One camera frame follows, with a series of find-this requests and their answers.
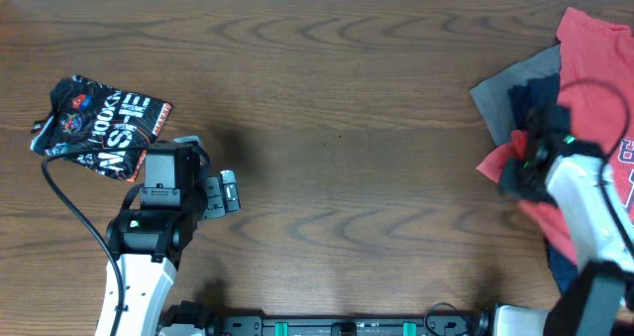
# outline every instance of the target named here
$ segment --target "wooden surface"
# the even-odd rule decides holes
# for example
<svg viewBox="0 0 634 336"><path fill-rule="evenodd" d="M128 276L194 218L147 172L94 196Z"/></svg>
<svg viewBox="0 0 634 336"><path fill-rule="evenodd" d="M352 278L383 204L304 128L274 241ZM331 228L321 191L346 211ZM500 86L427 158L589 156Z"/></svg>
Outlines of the wooden surface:
<svg viewBox="0 0 634 336"><path fill-rule="evenodd" d="M101 309L106 259L29 151L74 73L172 102L161 137L199 135L236 171L243 211L199 225L167 305L551 306L539 231L476 171L493 144L468 91L553 45L571 5L634 24L634 0L10 0L0 333L89 335ZM101 231L130 187L53 175Z"/></svg>

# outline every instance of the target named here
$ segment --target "pile of clothes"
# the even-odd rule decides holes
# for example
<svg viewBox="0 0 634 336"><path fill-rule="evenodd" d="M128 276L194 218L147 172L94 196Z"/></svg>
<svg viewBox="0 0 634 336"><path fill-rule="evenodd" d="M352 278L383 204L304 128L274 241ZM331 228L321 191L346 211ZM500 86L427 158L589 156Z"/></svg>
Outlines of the pile of clothes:
<svg viewBox="0 0 634 336"><path fill-rule="evenodd" d="M630 218L634 216L634 125L618 142L626 124L623 102L634 109L634 37L630 27L607 23L568 8L557 30L560 44L505 69L471 90L497 148L477 167L499 182L508 158L521 158L523 131L532 108L558 104L571 110L572 132L601 145L611 157L617 192ZM576 276L576 254L561 211L545 202L521 201L520 208L535 221L549 242L551 269L561 290Z"/></svg>

